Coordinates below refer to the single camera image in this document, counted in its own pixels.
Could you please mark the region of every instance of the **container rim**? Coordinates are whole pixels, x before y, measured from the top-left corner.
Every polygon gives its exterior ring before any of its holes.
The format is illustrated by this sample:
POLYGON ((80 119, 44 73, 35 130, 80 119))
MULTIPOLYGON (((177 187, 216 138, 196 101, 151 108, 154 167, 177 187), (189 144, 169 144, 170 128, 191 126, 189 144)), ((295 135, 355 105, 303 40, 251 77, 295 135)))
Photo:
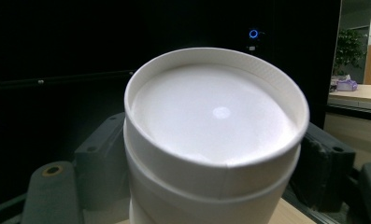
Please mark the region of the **container rim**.
POLYGON ((206 167, 218 167, 218 168, 229 168, 229 167, 233 168, 233 167, 243 167, 243 166, 256 165, 256 164, 259 164, 259 163, 262 163, 262 162, 265 162, 265 161, 270 161, 270 160, 273 160, 277 157, 280 157, 281 155, 285 154, 287 151, 291 150, 292 148, 294 148, 297 144, 299 144, 301 142, 302 138, 304 137, 304 135, 307 131, 307 126, 308 126, 308 123, 309 123, 309 108, 308 108, 308 103, 307 103, 307 99, 306 99, 305 95, 300 90, 298 85, 290 77, 288 77, 284 72, 282 72, 279 68, 275 67, 271 63, 268 63, 268 62, 266 62, 266 61, 264 61, 260 58, 249 55, 247 53, 243 53, 243 52, 236 51, 236 50, 233 50, 233 49, 222 49, 222 48, 212 48, 212 47, 197 47, 197 48, 176 49, 176 50, 172 50, 172 51, 169 51, 167 53, 164 53, 162 55, 159 55, 159 56, 151 59, 147 63, 144 63, 140 68, 138 68, 136 70, 136 72, 133 74, 133 76, 130 78, 129 82, 127 83, 125 93, 124 93, 124 109, 125 109, 125 118, 128 120, 128 122, 132 123, 132 125, 136 128, 138 133, 142 137, 144 137, 150 144, 152 144, 154 147, 160 149, 165 154, 170 155, 174 158, 177 158, 178 160, 187 161, 189 163, 198 164, 198 165, 202 165, 202 166, 206 166, 206 167), (143 71, 146 67, 150 66, 150 64, 155 63, 156 61, 159 61, 161 59, 164 59, 171 54, 181 53, 182 51, 189 51, 189 50, 190 51, 192 51, 192 50, 194 50, 194 51, 197 51, 197 50, 216 50, 216 51, 221 51, 223 53, 228 53, 228 54, 238 54, 238 55, 241 55, 242 57, 249 57, 251 60, 254 60, 257 63, 262 64, 263 66, 271 67, 274 70, 276 70, 277 73, 281 73, 283 76, 281 76, 280 78, 282 78, 285 82, 289 83, 292 86, 293 90, 296 92, 296 95, 298 95, 298 97, 299 97, 298 104, 300 105, 299 109, 304 110, 303 113, 302 113, 302 115, 303 115, 302 118, 297 118, 300 121, 296 125, 296 127, 298 127, 297 128, 298 131, 293 136, 293 138, 284 147, 278 148, 275 153, 271 153, 269 155, 263 156, 261 158, 255 159, 255 160, 244 161, 244 162, 240 162, 240 163, 237 163, 237 164, 231 164, 231 165, 227 165, 227 164, 223 164, 223 163, 210 163, 210 162, 205 162, 205 161, 196 161, 196 160, 192 160, 192 159, 189 159, 189 158, 180 157, 179 155, 174 154, 170 150, 166 149, 164 146, 161 146, 160 144, 158 144, 136 122, 136 118, 135 118, 134 114, 132 113, 132 109, 131 109, 131 103, 132 102, 130 101, 130 96, 129 96, 130 89, 132 88, 132 85, 135 82, 135 79, 137 78, 137 74, 139 74, 141 71, 143 71))

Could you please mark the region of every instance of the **screw hole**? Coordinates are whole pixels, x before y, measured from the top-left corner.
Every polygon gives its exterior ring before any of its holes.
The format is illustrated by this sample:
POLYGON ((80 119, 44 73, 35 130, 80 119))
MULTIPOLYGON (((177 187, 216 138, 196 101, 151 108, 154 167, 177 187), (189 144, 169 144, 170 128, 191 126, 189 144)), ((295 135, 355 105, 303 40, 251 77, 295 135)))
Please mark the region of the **screw hole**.
POLYGON ((53 175, 58 175, 59 173, 61 173, 63 171, 63 167, 60 166, 60 165, 56 165, 56 166, 51 166, 49 168, 46 168, 43 172, 42 172, 42 175, 43 176, 53 176, 53 175))
POLYGON ((54 175, 56 172, 58 172, 60 170, 59 167, 57 166, 53 166, 53 167, 50 167, 46 173, 50 174, 50 175, 54 175))
POLYGON ((344 151, 343 148, 341 148, 341 147, 333 147, 333 150, 337 151, 337 152, 343 152, 344 151))

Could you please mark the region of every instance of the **white plastic cup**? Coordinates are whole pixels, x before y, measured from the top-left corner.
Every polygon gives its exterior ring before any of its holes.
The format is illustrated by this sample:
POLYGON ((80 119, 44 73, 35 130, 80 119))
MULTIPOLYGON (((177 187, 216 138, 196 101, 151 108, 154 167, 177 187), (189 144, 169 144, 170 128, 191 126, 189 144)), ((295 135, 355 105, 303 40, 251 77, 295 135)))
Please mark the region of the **white plastic cup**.
POLYGON ((168 52, 124 96, 132 224, 267 223, 309 111, 274 65, 229 49, 168 52))

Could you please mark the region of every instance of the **blue led light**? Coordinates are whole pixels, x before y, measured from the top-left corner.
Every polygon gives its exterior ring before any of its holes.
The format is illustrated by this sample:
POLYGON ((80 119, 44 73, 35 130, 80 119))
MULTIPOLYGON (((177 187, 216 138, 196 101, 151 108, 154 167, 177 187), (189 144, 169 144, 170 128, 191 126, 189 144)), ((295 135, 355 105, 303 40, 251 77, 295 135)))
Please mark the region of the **blue led light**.
POLYGON ((258 37, 258 31, 257 30, 251 30, 249 32, 249 36, 251 39, 255 39, 256 37, 258 37))

